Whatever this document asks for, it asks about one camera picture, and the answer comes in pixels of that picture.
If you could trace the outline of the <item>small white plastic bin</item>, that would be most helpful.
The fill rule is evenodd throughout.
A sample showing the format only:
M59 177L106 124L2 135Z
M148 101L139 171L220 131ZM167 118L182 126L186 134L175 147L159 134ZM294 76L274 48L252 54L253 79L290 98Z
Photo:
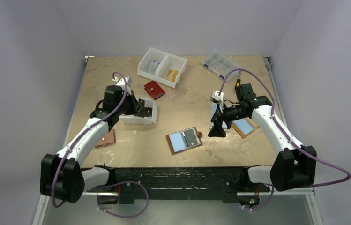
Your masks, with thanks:
M126 125L133 124L156 124L157 121L157 102L151 98L136 98L142 106L137 115L121 115L119 120Z

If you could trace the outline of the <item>tan leather card holder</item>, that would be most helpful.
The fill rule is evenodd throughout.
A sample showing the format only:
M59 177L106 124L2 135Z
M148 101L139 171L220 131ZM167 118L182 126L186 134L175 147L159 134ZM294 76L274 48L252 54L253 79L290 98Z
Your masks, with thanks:
M197 146L191 147L191 148L186 146L186 143L185 143L185 140L184 140L184 137L182 134L182 132L184 130L166 135L166 140L167 140L167 143L169 145L170 152L172 155L175 155L175 154L184 152L186 150L190 150L190 149L202 146L202 140L201 140L202 133L200 131L197 131L196 127L192 127L192 128L194 128L196 130L196 134L199 138L200 144Z

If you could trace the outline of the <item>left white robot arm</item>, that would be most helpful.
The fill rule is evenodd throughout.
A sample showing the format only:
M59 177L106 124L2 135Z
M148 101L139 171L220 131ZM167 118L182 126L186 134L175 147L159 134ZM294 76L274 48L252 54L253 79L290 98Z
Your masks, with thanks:
M84 128L56 154L46 154L41 161L40 194L52 200L77 202L82 193L96 187L110 192L116 187L115 177L102 166L83 171L81 164L113 129L121 115L148 117L152 107L143 98L136 98L128 86L109 85L104 98L96 104Z

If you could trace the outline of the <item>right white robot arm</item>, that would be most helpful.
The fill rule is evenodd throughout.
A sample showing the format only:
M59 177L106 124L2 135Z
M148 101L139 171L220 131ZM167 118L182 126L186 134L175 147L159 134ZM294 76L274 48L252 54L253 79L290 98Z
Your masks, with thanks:
M247 174L240 177L240 186L250 191L258 183L271 185L277 191L303 188L314 183L316 150L305 146L294 138L274 112L274 104L266 96L257 96L250 84L243 84L237 91L238 104L227 107L224 94L214 91L210 101L217 105L211 118L213 124L209 137L226 137L223 124L227 128L232 122L249 117L263 131L277 157L272 166L252 166Z

